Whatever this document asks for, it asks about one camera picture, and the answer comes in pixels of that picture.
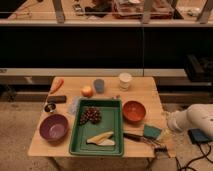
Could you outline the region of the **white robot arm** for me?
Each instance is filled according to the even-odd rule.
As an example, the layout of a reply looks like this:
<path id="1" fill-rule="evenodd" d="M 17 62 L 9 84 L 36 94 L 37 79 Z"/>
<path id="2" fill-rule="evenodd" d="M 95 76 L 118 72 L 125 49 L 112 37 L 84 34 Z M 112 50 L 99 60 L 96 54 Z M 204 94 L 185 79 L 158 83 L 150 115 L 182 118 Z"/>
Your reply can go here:
<path id="1" fill-rule="evenodd" d="M 175 132 L 198 128 L 213 139 L 213 104 L 193 104 L 185 110 L 172 112 L 167 117 L 167 125 Z"/>

